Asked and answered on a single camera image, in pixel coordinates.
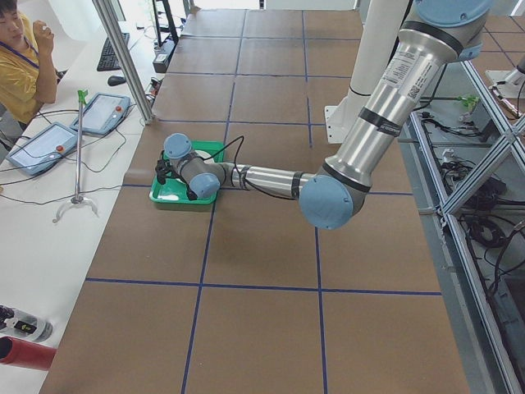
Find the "label on robot arm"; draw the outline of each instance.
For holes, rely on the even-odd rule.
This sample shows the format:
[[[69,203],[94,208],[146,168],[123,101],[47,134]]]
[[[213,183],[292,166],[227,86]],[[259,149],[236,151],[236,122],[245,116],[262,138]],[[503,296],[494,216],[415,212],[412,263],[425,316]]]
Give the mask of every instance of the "label on robot arm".
[[[416,61],[416,55],[413,53],[396,52],[381,80],[393,88],[399,88],[413,69]]]
[[[438,66],[426,57],[397,52],[381,78],[400,95],[417,103],[432,81]]]

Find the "yellow shirt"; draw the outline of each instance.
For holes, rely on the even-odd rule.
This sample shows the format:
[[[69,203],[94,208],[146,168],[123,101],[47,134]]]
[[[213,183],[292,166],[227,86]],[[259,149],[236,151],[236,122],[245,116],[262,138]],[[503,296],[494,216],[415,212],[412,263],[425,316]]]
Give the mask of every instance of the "yellow shirt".
[[[21,19],[24,23],[25,37],[38,51],[30,20],[22,13]],[[21,54],[39,64],[39,58],[32,48],[27,48]],[[0,46],[0,103],[17,121],[29,123],[42,105],[34,99],[38,76],[37,68]]]

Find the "white table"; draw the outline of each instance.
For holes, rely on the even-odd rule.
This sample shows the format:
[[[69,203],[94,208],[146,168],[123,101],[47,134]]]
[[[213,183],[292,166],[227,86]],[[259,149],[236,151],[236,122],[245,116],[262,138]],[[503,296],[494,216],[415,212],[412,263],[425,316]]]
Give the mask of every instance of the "white table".
[[[155,74],[153,40],[143,30],[129,29],[131,33],[128,48],[134,59],[144,88]],[[97,92],[124,94],[131,97],[127,84],[110,87],[110,75],[122,75],[121,71],[97,72],[100,51],[106,33],[101,28],[76,58],[70,70],[58,86],[57,101],[45,105],[41,112],[62,109],[78,109],[78,89],[87,89],[89,96]],[[49,121],[69,125],[75,113],[49,115]],[[48,122],[34,119],[25,135],[36,135]],[[139,110],[135,108],[118,126],[126,143],[100,173],[93,173],[82,167],[82,190],[120,186],[130,161],[139,143],[144,123]],[[95,140],[85,136],[84,143]],[[113,131],[106,138],[82,150],[82,159],[94,170],[101,169],[124,141],[124,137]],[[75,189],[75,154],[72,160],[61,160],[49,172],[33,180],[4,186],[3,195],[24,201],[49,201],[68,196]],[[0,170],[13,166],[4,161]],[[19,170],[0,172],[0,185],[28,178]],[[22,309],[52,322],[54,330],[43,345],[57,347],[76,298],[84,282],[85,274],[93,259],[103,234],[112,207],[118,196],[118,188],[87,195],[96,202],[98,217],[91,208],[69,209],[62,219],[53,224],[58,208],[70,199],[63,199],[46,205],[23,204],[0,198],[0,305]],[[2,394],[35,394],[39,392],[46,373],[0,365]]]

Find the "red cylinder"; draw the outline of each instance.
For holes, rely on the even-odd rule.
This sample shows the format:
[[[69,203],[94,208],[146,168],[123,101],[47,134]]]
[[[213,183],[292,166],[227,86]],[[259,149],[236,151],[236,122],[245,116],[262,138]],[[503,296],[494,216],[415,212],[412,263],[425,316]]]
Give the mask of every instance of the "red cylinder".
[[[0,364],[49,370],[56,349],[13,337],[0,338]]]

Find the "keyboard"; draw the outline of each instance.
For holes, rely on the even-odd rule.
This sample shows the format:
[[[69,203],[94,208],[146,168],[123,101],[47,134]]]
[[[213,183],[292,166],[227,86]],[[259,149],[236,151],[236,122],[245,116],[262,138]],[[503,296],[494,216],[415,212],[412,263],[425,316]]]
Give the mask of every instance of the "keyboard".
[[[122,38],[126,45],[130,41],[129,33],[122,33]],[[116,59],[115,50],[113,49],[112,43],[109,41],[109,38],[106,38],[104,42],[102,52],[100,53],[100,59],[98,60],[97,71],[113,71],[120,70],[121,65],[118,64]]]

